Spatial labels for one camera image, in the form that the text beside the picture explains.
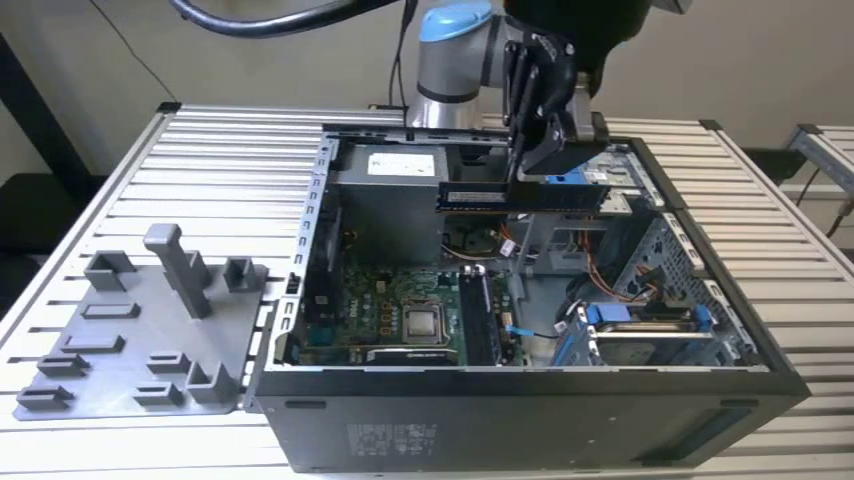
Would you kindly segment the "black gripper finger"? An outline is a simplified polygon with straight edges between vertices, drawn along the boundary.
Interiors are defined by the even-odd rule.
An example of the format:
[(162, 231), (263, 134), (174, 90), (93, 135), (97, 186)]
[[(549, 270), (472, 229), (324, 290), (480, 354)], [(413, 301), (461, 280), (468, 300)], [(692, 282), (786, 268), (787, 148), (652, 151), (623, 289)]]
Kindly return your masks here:
[(524, 174), (561, 175), (609, 144), (603, 115), (592, 109), (592, 77), (580, 70), (573, 46), (529, 34), (532, 71), (524, 120)]
[(535, 87), (535, 65), (529, 47), (516, 40), (504, 48), (504, 124), (508, 127), (507, 182), (517, 180), (523, 156), (531, 143), (531, 100)]

